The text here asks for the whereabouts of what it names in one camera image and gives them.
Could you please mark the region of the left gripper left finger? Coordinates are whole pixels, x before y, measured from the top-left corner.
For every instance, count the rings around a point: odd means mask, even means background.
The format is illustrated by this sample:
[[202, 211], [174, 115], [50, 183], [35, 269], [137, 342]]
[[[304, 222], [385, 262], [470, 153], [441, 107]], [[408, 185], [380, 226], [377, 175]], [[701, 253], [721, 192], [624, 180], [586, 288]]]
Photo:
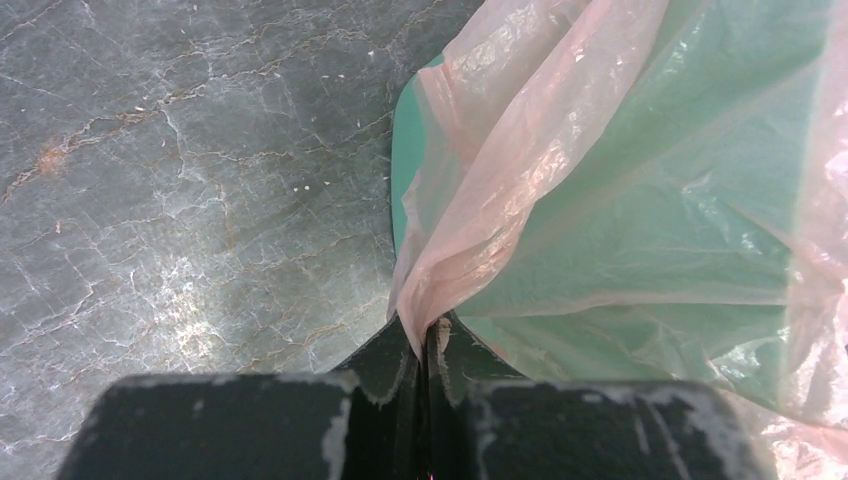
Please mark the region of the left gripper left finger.
[[415, 479], [417, 363], [392, 320], [326, 373], [151, 374], [113, 383], [62, 479]]

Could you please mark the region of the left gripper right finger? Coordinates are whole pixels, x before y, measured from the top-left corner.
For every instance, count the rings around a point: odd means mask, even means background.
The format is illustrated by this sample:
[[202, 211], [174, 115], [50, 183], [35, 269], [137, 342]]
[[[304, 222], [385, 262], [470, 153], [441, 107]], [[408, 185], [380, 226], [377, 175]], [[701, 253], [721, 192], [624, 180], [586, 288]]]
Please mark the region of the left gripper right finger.
[[456, 317], [426, 333], [436, 479], [758, 479], [720, 395], [680, 381], [534, 381]]

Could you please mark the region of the green trash bin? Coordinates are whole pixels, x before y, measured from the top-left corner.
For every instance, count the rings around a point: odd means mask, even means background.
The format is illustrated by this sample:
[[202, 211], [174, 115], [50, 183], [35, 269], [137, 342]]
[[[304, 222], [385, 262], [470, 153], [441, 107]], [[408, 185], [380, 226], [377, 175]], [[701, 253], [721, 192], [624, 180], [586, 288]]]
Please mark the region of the green trash bin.
[[421, 106], [416, 94], [418, 74], [403, 87], [392, 119], [392, 142], [390, 156], [390, 210], [395, 257], [398, 258], [408, 225], [403, 197], [424, 162], [428, 153], [427, 122], [431, 120], [431, 109], [424, 101]]

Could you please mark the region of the pink plastic trash bag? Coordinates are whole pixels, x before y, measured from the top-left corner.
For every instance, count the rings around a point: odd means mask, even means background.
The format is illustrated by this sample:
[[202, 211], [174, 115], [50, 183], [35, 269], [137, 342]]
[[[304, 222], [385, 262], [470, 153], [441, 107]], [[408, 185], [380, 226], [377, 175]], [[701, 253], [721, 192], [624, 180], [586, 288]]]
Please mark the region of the pink plastic trash bag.
[[847, 5], [487, 1], [416, 81], [388, 312], [534, 381], [680, 381], [847, 475]]

